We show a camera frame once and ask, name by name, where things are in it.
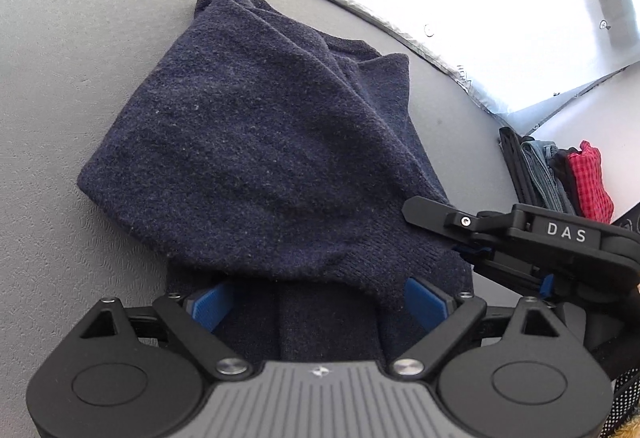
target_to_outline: mesh basket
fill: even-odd
[[[600,438],[607,438],[626,423],[638,410],[640,400],[640,370],[629,370],[616,379],[613,405],[605,420]]]

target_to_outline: silver screw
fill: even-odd
[[[229,357],[219,360],[216,369],[222,374],[240,374],[249,369],[249,365],[242,358]]]
[[[414,376],[424,371],[424,364],[415,358],[400,358],[394,362],[393,368],[402,376]]]

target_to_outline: blue jeans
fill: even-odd
[[[549,162],[558,152],[556,143],[530,141],[523,142],[521,147],[531,181],[540,192],[545,207],[552,211],[575,215],[574,207],[571,205],[564,187],[549,167]]]

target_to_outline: red checkered shirt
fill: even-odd
[[[580,149],[580,153],[568,155],[578,186],[580,209],[585,218],[609,224],[613,216],[613,201],[602,183],[602,157],[597,147],[591,147],[587,141],[580,143]]]

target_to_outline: navy blue sweater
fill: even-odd
[[[238,282],[218,332],[249,359],[389,358],[422,334],[407,277],[449,293],[470,269],[402,203],[447,202],[408,115],[408,58],[264,0],[198,0],[78,177],[169,256],[170,288]]]

